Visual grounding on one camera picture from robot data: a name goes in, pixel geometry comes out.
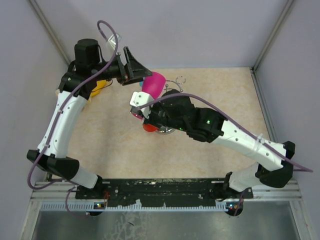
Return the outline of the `pink plastic wine glass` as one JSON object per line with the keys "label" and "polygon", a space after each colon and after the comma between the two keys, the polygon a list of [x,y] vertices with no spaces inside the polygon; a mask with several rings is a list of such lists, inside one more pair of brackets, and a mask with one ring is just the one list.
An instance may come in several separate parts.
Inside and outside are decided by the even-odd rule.
{"label": "pink plastic wine glass", "polygon": [[[162,74],[153,71],[151,76],[144,78],[142,87],[141,87],[141,92],[150,94],[154,98],[154,100],[156,100],[162,93],[165,83],[166,83],[165,77]],[[147,114],[151,112],[150,107],[147,106],[141,109],[142,113],[140,116],[138,115],[139,111],[137,109],[134,110],[135,108],[136,107],[131,107],[130,112],[132,113],[133,116],[135,116],[140,120],[142,120],[144,117],[148,118]]]}

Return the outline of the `clear wine glass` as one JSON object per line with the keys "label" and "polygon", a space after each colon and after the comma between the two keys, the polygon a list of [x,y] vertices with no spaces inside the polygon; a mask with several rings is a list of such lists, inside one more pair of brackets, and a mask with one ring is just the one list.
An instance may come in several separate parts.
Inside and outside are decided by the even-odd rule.
{"label": "clear wine glass", "polygon": [[110,50],[110,51],[114,51],[117,43],[119,43],[122,39],[122,36],[118,33],[116,34],[112,34],[106,42],[106,47]]}

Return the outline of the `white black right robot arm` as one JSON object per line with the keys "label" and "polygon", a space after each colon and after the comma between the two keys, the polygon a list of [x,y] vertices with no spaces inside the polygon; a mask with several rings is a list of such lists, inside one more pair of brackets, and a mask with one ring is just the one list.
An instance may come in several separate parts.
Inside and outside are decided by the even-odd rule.
{"label": "white black right robot arm", "polygon": [[138,92],[132,105],[144,124],[180,130],[195,141],[221,145],[254,160],[225,176],[223,192],[229,198],[257,185],[283,188],[293,177],[294,166],[287,161],[295,153],[293,142],[276,143],[246,132],[217,110],[196,107],[186,94],[170,90],[155,102],[150,94]]}

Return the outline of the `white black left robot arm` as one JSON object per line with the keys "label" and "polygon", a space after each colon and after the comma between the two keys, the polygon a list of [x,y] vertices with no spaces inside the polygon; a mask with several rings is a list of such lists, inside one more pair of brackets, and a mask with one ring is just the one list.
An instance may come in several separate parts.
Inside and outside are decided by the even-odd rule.
{"label": "white black left robot arm", "polygon": [[86,188],[91,197],[103,195],[101,177],[85,170],[80,162],[67,156],[68,145],[76,121],[100,80],[116,79],[121,85],[141,82],[152,72],[140,64],[126,46],[123,49],[126,64],[121,62],[115,49],[109,61],[103,60],[101,47],[95,39],[79,40],[74,46],[75,60],[62,76],[55,110],[46,133],[37,149],[27,152],[27,159],[35,168],[56,175],[60,181],[68,181]]}

